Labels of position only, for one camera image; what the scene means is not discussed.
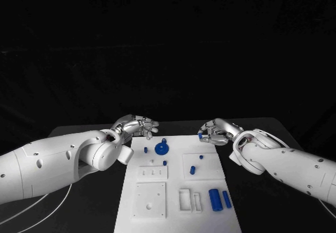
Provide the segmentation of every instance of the black table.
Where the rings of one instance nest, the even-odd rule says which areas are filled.
[[[197,133],[209,120],[160,122],[157,136]],[[245,130],[255,128],[274,134],[291,148],[301,149],[284,126],[274,118],[232,119]],[[57,127],[49,137],[88,130],[108,129],[107,125]],[[232,143],[216,147],[223,167],[242,233],[261,232],[334,232],[336,219],[317,199],[280,183],[265,172],[249,173],[228,158]],[[120,162],[104,172],[89,174],[72,185],[68,199],[34,228],[26,232],[91,233],[114,232],[125,165]],[[0,226],[0,232],[14,233],[34,224],[55,209],[68,187],[50,193],[42,202],[16,219]],[[0,206],[0,221],[27,207],[37,198],[6,203]]]

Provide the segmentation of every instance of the blue object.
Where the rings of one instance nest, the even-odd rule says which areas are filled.
[[[228,192],[226,191],[222,191],[222,195],[223,195],[223,200],[225,200],[225,203],[226,203],[226,207],[231,208],[231,202],[229,202],[229,196],[228,196]]]
[[[192,175],[194,174],[194,169],[196,169],[196,167],[192,166],[192,168],[190,168],[190,174],[192,174]]]
[[[209,196],[212,201],[212,210],[213,211],[222,211],[222,202],[220,202],[220,196],[218,189],[209,190]]]
[[[156,153],[164,155],[169,152],[167,140],[163,138],[163,141],[156,144]]]

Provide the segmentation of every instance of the white cable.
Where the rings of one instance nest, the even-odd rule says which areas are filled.
[[[10,218],[7,218],[3,222],[0,222],[0,225],[3,223],[6,223],[8,220],[11,220],[14,217],[17,217],[23,212],[26,212],[42,200],[43,198],[47,196],[47,194],[43,195],[43,197],[27,207],[24,208],[14,216],[11,216]]]
[[[60,204],[57,205],[56,209],[50,212],[50,214],[49,214],[34,225],[32,225],[29,228],[26,228],[23,231],[20,231],[20,232],[17,232],[17,233],[21,233],[21,232],[24,232],[26,230],[29,230],[30,228],[33,228],[37,224],[40,224],[40,223],[50,217],[50,215],[55,213],[55,211],[57,210],[59,206],[60,206],[60,205],[63,204],[63,202],[65,202],[65,199],[66,199],[66,197],[68,197],[70,188],[72,188],[72,184],[70,184],[70,186],[69,186],[69,190],[68,190],[68,193],[66,193],[66,195],[65,195],[65,198],[63,198]]]
[[[265,132],[265,134],[269,135],[275,140],[278,140],[278,142],[288,148],[288,145],[274,135],[271,135],[268,132]],[[324,205],[324,203],[321,202],[320,199],[319,199],[319,201],[320,201],[323,207],[326,208],[327,212],[330,213],[330,215],[336,218],[333,212],[329,210],[327,206]]]

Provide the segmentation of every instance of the white robotic forearm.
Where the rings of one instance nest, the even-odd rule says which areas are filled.
[[[0,156],[0,204],[45,195],[115,162],[127,164],[134,135],[151,138],[156,121],[127,115],[114,128],[37,140]]]
[[[209,121],[199,133],[205,129],[209,136],[199,135],[200,142],[222,146],[225,140],[232,140],[229,158],[249,172],[261,175],[267,170],[280,182],[336,206],[336,162],[300,150],[282,148],[267,132],[258,129],[244,131],[223,119]]]

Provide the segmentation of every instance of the robotic arm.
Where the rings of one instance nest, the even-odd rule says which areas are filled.
[[[197,135],[200,142],[218,146],[232,140],[233,152],[229,158],[239,166],[257,175],[267,170],[280,182],[336,206],[336,162],[284,148],[265,131],[244,131],[220,118],[206,122]]]
[[[37,140],[0,156],[0,204],[45,195],[104,171],[118,160],[127,164],[131,136],[150,140],[158,122],[127,115],[111,129]]]

